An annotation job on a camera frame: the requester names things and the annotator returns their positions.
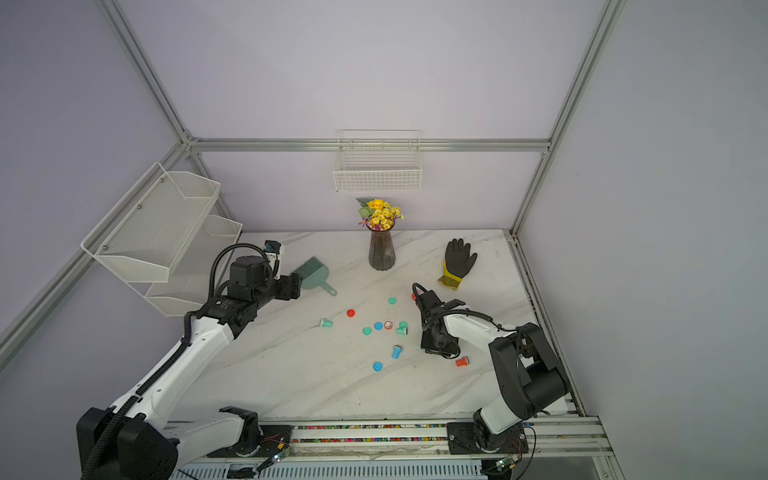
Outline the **dark glass vase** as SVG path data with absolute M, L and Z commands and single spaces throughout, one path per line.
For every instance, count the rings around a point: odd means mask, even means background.
M 396 253 L 390 230 L 370 232 L 368 261 L 377 271 L 387 271 L 395 265 Z

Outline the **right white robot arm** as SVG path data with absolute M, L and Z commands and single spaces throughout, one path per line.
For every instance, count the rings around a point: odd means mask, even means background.
M 490 356 L 498 384 L 499 394 L 470 422 L 447 424 L 449 452 L 526 453 L 524 423 L 571 393 L 564 365 L 544 331 L 534 323 L 506 328 L 460 300 L 442 301 L 419 283 L 412 285 L 412 296 L 421 316 L 420 348 L 458 360 L 461 344 L 469 343 Z

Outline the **lower white mesh shelf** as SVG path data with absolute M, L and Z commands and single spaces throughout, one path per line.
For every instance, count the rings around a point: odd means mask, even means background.
M 169 281 L 151 284 L 143 295 L 144 299 L 166 317 L 180 317 L 199 309 L 209 296 L 213 261 L 224 248 L 239 240 L 241 232 L 241 223 L 209 215 Z

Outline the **white mesh shelf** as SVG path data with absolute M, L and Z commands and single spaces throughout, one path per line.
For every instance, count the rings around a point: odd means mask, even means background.
M 213 261 L 224 248 L 239 240 L 241 232 L 241 223 L 209 215 L 169 281 L 151 284 L 143 295 L 144 299 L 166 317 L 180 317 L 199 309 L 209 296 Z
M 219 198 L 220 184 L 150 167 L 81 242 L 125 283 L 166 283 Z

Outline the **upper white mesh shelf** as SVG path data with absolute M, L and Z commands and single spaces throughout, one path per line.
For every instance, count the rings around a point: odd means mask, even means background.
M 220 184 L 150 167 L 81 242 L 125 283 L 166 283 L 219 198 Z

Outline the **yellow flower bouquet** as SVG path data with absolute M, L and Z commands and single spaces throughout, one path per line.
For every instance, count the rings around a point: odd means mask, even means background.
M 399 207 L 391 205 L 383 199 L 358 198 L 358 214 L 360 223 L 373 232 L 387 232 L 392 230 L 398 220 L 403 220 L 404 215 Z

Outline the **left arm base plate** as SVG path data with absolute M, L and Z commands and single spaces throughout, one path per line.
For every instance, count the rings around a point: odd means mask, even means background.
M 246 433 L 235 445 L 220 448 L 207 458 L 267 458 L 288 449 L 293 427 L 288 424 L 260 424 L 255 433 Z

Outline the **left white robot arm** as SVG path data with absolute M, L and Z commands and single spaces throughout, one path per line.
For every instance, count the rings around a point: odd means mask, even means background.
M 229 267 L 226 281 L 209 275 L 208 298 L 183 318 L 183 335 L 154 369 L 106 409 L 91 408 L 77 422 L 84 479 L 168 479 L 178 468 L 215 452 L 252 457 L 265 452 L 257 413 L 233 406 L 172 427 L 176 406 L 211 361 L 272 300 L 299 298 L 302 277 L 280 272 L 282 246 L 250 245 L 251 255 Z

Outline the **green dustpan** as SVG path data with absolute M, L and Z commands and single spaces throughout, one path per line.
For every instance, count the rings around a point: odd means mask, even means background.
M 317 257 L 306 260 L 295 270 L 295 273 L 301 277 L 301 287 L 304 290 L 320 288 L 333 297 L 337 295 L 337 290 L 328 283 L 329 268 Z

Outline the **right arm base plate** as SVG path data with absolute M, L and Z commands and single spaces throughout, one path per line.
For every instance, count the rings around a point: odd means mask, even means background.
M 520 424 L 503 433 L 491 433 L 477 422 L 449 422 L 446 425 L 448 449 L 457 454 L 525 454 L 528 439 Z

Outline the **black yellow work glove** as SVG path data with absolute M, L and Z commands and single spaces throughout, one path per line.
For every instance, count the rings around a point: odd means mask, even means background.
M 438 282 L 443 286 L 457 290 L 463 279 L 474 267 L 478 254 L 472 251 L 470 243 L 463 238 L 454 238 L 446 246 L 443 273 Z

